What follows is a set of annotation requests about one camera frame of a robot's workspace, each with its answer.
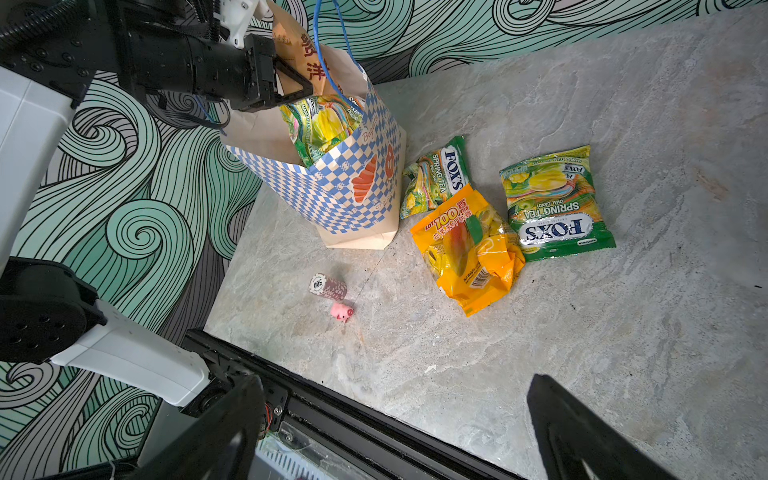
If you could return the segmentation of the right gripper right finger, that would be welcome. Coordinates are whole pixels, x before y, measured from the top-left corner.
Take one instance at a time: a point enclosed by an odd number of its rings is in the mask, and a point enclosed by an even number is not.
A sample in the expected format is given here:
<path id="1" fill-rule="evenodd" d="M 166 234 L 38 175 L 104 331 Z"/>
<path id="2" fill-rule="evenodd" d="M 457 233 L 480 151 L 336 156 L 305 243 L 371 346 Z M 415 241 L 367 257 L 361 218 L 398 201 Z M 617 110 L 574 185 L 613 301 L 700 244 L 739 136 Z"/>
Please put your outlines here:
<path id="1" fill-rule="evenodd" d="M 527 404 L 549 479 L 672 479 L 567 389 L 533 376 Z"/>

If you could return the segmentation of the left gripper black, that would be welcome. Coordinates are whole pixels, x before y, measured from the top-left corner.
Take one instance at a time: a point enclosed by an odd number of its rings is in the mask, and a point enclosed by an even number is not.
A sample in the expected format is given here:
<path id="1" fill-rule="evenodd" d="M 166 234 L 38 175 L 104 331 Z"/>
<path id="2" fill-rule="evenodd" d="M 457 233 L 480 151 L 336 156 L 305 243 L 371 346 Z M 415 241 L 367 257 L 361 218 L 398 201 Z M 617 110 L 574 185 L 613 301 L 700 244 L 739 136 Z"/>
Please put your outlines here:
<path id="1" fill-rule="evenodd" d="M 298 89 L 277 92 L 276 73 Z M 203 40 L 197 50 L 197 92 L 227 100 L 234 110 L 256 112 L 311 97 L 312 82 L 276 55 L 272 39 L 247 35 L 243 48 Z"/>

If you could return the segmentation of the green Fox's candy bag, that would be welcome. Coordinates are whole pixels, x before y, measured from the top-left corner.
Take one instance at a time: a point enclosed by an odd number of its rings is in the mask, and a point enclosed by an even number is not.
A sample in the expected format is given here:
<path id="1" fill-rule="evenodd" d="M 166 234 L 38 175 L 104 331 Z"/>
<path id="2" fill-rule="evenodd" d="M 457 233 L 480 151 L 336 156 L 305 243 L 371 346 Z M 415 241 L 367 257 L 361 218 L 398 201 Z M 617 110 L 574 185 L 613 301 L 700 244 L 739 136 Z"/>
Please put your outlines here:
<path id="1" fill-rule="evenodd" d="M 591 147 L 529 158 L 499 172 L 508 224 L 527 261 L 614 248 L 596 200 Z"/>
<path id="2" fill-rule="evenodd" d="M 443 147 L 422 155 L 404 169 L 405 192 L 400 218 L 426 213 L 471 183 L 464 136 L 455 136 Z"/>

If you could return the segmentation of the blue checkered paper bag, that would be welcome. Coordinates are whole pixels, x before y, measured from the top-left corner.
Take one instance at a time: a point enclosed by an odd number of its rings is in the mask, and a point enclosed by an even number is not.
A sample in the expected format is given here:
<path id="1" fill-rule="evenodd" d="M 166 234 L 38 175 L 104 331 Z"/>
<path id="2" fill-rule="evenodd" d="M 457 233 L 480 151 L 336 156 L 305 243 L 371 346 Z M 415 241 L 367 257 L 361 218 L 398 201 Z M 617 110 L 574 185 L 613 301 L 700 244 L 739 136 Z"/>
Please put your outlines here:
<path id="1" fill-rule="evenodd" d="M 266 2 L 277 55 L 312 82 L 312 96 L 360 98 L 363 119 L 351 136 L 309 168 L 299 158 L 279 107 L 233 111 L 221 141 L 315 225 L 326 247 L 383 250 L 399 228 L 406 134 L 348 52 L 311 39 L 291 14 Z"/>

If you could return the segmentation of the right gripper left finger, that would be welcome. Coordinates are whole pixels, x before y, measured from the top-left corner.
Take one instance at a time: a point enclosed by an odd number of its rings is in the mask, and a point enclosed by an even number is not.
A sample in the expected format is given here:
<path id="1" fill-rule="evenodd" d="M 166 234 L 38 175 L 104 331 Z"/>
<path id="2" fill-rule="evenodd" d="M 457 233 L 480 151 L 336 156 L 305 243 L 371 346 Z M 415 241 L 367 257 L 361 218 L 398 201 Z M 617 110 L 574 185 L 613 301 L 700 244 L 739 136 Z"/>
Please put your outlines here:
<path id="1" fill-rule="evenodd" d="M 132 479 L 246 479 L 262 432 L 261 379 L 249 376 Z"/>

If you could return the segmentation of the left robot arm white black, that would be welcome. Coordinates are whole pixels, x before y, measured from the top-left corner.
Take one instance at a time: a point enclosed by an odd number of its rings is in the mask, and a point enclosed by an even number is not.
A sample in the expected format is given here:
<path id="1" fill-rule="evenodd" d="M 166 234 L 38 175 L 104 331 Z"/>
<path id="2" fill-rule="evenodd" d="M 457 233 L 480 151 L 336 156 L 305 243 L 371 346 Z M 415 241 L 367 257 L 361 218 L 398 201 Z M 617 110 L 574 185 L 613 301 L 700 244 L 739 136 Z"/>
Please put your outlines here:
<path id="1" fill-rule="evenodd" d="M 1 5 L 1 408 L 217 382 L 161 337 L 261 182 L 223 146 L 240 112 L 310 92 L 250 25 L 265 1 Z"/>

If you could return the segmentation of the yellow orange candy bag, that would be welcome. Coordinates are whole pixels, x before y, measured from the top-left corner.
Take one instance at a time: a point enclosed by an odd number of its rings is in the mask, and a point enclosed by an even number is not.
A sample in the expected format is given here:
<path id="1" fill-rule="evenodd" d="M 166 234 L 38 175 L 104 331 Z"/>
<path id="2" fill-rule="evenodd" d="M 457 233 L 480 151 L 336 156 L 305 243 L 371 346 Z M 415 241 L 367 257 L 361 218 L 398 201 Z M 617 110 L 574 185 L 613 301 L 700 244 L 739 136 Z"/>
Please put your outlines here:
<path id="1" fill-rule="evenodd" d="M 470 185 L 410 233 L 437 287 L 467 317 L 506 296 L 526 265 L 519 236 Z"/>

